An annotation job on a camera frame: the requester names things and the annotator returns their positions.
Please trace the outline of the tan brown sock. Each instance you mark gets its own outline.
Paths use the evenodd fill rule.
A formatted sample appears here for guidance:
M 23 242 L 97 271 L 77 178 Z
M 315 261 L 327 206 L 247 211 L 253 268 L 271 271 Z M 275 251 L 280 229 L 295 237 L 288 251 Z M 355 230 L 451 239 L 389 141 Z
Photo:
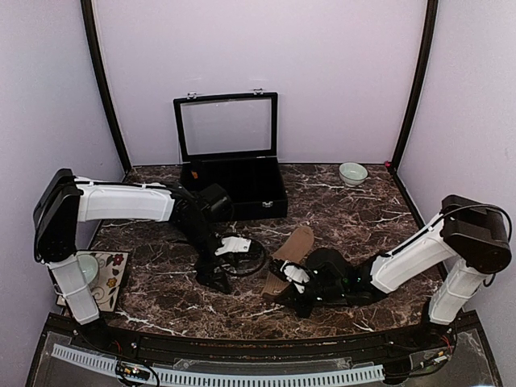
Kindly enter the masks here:
M 286 242 L 272 254 L 272 258 L 300 264 L 313 244 L 314 232 L 312 229 L 308 226 L 300 226 L 295 229 Z M 287 286 L 287 281 L 283 281 L 274 274 L 268 273 L 261 296 L 271 302 L 277 295 L 284 291 Z

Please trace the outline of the black display case glass lid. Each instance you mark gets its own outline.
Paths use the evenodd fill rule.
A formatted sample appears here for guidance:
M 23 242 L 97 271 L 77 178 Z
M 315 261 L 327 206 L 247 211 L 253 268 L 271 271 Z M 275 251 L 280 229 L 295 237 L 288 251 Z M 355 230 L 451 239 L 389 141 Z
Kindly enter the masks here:
M 259 91 L 173 100 L 181 183 L 194 192 L 213 184 L 225 189 L 231 204 L 219 215 L 221 222 L 287 215 L 277 159 L 278 98 Z

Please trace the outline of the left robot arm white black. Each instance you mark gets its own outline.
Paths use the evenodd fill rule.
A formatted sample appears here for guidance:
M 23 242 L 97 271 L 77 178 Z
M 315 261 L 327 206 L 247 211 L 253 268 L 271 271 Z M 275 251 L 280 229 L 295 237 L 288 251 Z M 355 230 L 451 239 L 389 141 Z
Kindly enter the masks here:
M 267 259 L 261 243 L 213 229 L 233 208 L 228 193 L 217 184 L 191 193 L 180 183 L 94 181 L 60 169 L 33 212 L 35 261 L 48 268 L 73 318 L 84 325 L 82 338 L 97 352 L 105 352 L 113 346 L 114 335 L 97 321 L 100 310 L 78 263 L 77 224 L 105 219 L 171 223 L 198 254 L 197 282 L 229 294 L 229 277 L 251 276 Z

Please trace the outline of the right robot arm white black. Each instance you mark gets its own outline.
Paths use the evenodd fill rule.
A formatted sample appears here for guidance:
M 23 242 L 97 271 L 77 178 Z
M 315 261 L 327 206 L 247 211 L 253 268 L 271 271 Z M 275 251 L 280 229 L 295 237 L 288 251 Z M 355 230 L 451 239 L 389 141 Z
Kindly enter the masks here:
M 440 212 L 397 247 L 352 265 L 335 249 L 319 248 L 304 264 L 273 259 L 269 270 L 288 287 L 276 299 L 308 318 L 316 306 L 369 306 L 387 298 L 418 274 L 448 259 L 456 262 L 431 296 L 427 319 L 411 342 L 427 350 L 443 335 L 464 304 L 486 279 L 512 259 L 513 225 L 502 208 L 452 194 Z

